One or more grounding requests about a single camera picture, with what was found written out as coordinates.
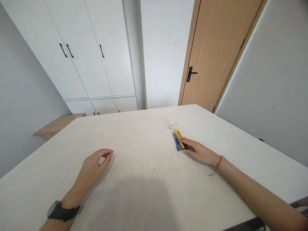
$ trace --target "bracelet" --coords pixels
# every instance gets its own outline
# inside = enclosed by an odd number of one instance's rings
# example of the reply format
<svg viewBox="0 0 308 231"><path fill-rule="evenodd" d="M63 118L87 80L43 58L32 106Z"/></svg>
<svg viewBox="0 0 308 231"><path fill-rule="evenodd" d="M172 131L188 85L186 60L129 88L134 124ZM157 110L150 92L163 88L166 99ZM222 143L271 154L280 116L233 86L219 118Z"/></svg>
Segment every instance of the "bracelet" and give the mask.
<svg viewBox="0 0 308 231"><path fill-rule="evenodd" d="M216 170L215 170L215 172L214 172L214 173L212 173L212 174L210 174L209 176L212 176L212 175L214 175L214 174L217 172L218 167L219 167L219 164L221 163L222 159L225 159L225 157L224 157L224 156L220 156L220 157L221 157L221 158L220 158L220 161L218 162L218 164L216 165Z"/></svg>

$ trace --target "yellow utility knife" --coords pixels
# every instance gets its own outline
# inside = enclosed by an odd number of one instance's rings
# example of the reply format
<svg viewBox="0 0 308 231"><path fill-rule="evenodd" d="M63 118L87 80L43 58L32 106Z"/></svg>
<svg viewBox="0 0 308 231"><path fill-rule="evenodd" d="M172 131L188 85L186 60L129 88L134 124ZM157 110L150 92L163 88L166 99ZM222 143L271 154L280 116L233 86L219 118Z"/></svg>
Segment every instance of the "yellow utility knife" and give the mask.
<svg viewBox="0 0 308 231"><path fill-rule="evenodd" d="M175 134L180 141L180 145L181 145L182 149L188 149L187 145L181 142L181 137L183 137L181 132L179 130L175 130Z"/></svg>

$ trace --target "door handle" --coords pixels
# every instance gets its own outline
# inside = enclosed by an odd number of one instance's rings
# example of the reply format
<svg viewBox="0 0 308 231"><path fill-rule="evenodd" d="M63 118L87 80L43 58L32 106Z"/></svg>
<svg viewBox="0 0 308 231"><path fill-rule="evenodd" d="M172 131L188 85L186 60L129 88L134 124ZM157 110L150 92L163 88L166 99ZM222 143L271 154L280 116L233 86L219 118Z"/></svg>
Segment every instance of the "door handle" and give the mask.
<svg viewBox="0 0 308 231"><path fill-rule="evenodd" d="M70 54L71 54L71 57L74 58L74 56L72 55L71 50L70 50L70 47L68 46L68 44L67 44L66 46L67 46L67 48L68 48L68 51L69 51Z"/></svg>
<svg viewBox="0 0 308 231"><path fill-rule="evenodd" d="M105 58L105 57L104 57L104 54L103 54L103 50L102 50L102 45L99 45L99 47L100 47L100 51L102 52L103 58Z"/></svg>
<svg viewBox="0 0 308 231"><path fill-rule="evenodd" d="M62 49L62 51L63 51L63 54L65 55L65 57L67 58L67 55L65 54L65 52L64 52L64 50L63 50L63 46L62 46L62 44L61 43L59 43L60 44L60 47L61 47L61 49Z"/></svg>
<svg viewBox="0 0 308 231"><path fill-rule="evenodd" d="M188 76L187 76L187 81L186 81L186 82L190 82L190 76L191 76L191 74L198 74L198 72L192 72L192 71L193 71L192 68L193 68L193 67L189 67Z"/></svg>

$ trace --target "white wardrobe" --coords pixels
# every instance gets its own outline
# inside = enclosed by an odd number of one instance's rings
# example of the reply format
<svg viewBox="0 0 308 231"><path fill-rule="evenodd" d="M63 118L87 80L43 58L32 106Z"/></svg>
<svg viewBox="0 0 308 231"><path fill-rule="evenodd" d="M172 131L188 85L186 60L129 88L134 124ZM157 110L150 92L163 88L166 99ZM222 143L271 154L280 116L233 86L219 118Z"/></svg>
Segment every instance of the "white wardrobe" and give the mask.
<svg viewBox="0 0 308 231"><path fill-rule="evenodd" d="M137 110L122 0L0 0L73 114Z"/></svg>

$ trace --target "light switch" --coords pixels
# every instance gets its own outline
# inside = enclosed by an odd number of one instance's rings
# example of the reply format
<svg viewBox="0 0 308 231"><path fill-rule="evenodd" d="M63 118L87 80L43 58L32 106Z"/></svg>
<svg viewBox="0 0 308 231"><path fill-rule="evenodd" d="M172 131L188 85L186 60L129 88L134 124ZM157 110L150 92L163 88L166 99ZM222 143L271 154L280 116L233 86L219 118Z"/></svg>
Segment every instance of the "light switch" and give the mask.
<svg viewBox="0 0 308 231"><path fill-rule="evenodd" d="M177 38L176 38L176 35L175 35L175 34L172 34L172 35L171 35L171 43L177 44Z"/></svg>

